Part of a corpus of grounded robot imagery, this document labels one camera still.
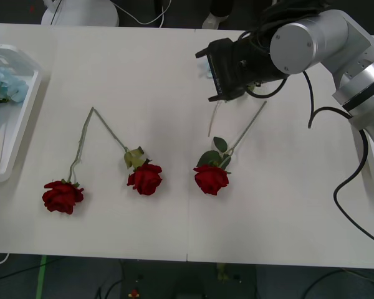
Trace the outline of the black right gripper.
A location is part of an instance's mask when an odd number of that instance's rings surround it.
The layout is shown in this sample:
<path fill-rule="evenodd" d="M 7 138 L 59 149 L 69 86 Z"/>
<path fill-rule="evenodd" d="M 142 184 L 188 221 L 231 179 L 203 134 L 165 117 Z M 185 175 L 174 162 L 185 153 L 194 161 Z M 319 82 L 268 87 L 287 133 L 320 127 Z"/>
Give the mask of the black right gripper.
<path fill-rule="evenodd" d="M 213 82 L 215 96 L 209 102 L 234 100 L 244 95 L 241 77 L 236 72 L 242 60 L 249 60 L 252 47 L 248 38 L 233 42 L 230 38 L 218 39 L 209 43 L 207 48 L 195 53 L 195 58 L 207 57 Z"/>

